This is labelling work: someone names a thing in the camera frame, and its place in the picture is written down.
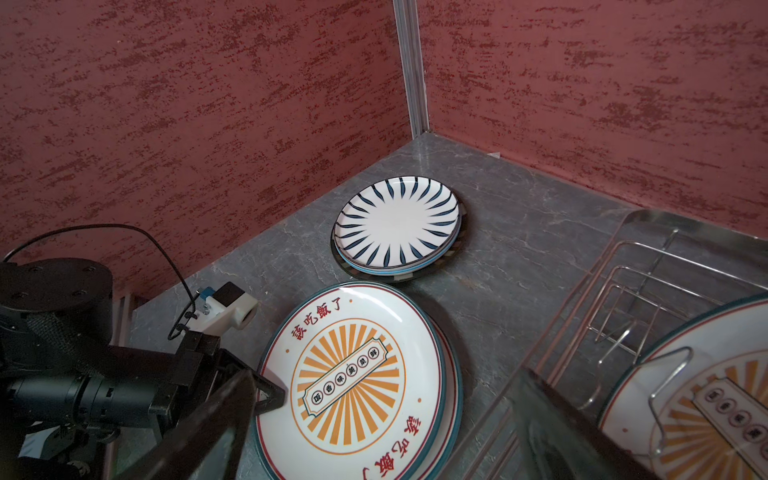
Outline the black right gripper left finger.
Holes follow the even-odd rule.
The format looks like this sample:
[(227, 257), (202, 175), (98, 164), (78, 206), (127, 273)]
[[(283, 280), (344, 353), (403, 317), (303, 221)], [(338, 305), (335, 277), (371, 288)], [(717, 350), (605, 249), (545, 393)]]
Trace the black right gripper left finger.
[(236, 478), (256, 396), (252, 374), (239, 372), (118, 477)]

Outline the white red rimmed plate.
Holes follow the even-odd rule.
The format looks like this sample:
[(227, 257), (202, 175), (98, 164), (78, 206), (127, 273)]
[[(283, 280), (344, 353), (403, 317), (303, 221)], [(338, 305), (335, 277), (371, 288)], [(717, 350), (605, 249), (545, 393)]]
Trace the white red rimmed plate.
[(441, 469), (450, 459), (459, 435), (464, 403), (461, 367), (456, 350), (444, 329), (434, 319), (430, 321), (442, 342), (446, 358), (447, 397), (435, 441), (412, 476), (413, 479), (418, 480), (437, 479)]

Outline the white sunburst pattern plate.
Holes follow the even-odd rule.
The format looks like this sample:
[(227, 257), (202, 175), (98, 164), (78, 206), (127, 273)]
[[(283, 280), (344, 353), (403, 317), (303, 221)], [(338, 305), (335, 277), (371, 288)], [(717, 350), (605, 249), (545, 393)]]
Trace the white sunburst pattern plate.
[(766, 478), (766, 295), (651, 346), (612, 389), (598, 427), (661, 479)]

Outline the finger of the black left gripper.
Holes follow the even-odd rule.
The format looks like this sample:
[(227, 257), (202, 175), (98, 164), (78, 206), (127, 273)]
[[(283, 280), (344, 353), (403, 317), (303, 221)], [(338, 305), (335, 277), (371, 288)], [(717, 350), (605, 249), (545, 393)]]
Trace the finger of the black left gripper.
[(253, 408), (254, 417), (274, 411), (284, 405), (286, 392), (283, 387), (259, 374), (226, 349), (220, 350), (218, 372), (221, 375), (221, 385), (224, 385), (240, 372), (246, 372), (252, 378), (256, 388), (256, 401)]

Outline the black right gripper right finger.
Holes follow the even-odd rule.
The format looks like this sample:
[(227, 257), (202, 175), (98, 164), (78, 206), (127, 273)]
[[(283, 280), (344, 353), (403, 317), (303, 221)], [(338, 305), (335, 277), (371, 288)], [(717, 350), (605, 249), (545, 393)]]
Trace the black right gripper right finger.
[(654, 479), (535, 372), (512, 383), (515, 429), (530, 479)]

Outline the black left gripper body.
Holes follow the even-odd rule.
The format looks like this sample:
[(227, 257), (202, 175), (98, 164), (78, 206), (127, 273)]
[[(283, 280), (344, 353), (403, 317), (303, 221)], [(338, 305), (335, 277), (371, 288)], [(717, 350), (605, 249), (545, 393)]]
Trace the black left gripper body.
[(157, 442), (226, 382), (223, 358), (219, 336), (184, 335), (149, 406), (150, 428)]

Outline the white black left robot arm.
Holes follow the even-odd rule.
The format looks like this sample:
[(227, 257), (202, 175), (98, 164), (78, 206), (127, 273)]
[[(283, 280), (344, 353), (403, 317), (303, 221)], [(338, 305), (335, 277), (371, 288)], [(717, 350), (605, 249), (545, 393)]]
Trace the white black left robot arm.
[(115, 345), (112, 274), (86, 259), (1, 265), (1, 475), (96, 479), (124, 429), (156, 443), (127, 479), (232, 479), (251, 422), (285, 391), (222, 348), (255, 300), (226, 284), (191, 294), (174, 353)]

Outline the brown rimmed cream plate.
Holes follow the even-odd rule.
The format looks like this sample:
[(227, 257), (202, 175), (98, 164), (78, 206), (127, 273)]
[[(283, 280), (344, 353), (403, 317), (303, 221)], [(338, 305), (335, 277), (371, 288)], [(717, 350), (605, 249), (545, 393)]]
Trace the brown rimmed cream plate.
[(467, 209), (462, 201), (459, 201), (458, 209), (460, 213), (461, 226), (451, 247), (448, 250), (446, 250), (434, 262), (424, 267), (418, 268), (413, 272), (397, 274), (397, 275), (373, 275), (373, 274), (361, 272), (353, 268), (350, 264), (348, 264), (343, 259), (343, 257), (338, 253), (338, 250), (334, 245), (334, 242), (332, 239), (329, 240), (329, 248), (334, 258), (334, 261), (339, 266), (339, 268), (342, 269), (346, 274), (348, 274), (355, 280), (373, 281), (373, 282), (380, 282), (384, 284), (398, 284), (398, 283), (405, 283), (415, 279), (419, 279), (419, 278), (431, 275), (437, 272), (438, 270), (442, 269), (443, 267), (446, 267), (458, 255), (458, 252), (463, 248), (463, 246), (467, 244), (467, 241), (469, 240), (468, 230), (471, 223), (467, 219)]

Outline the white blue striped plate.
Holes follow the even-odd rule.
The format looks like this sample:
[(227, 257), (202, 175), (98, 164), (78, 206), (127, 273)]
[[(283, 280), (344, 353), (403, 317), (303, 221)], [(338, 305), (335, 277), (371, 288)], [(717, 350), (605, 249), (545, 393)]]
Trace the white blue striped plate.
[(346, 202), (331, 238), (360, 270), (418, 265), (450, 247), (461, 226), (458, 203), (448, 186), (429, 177), (384, 179)]

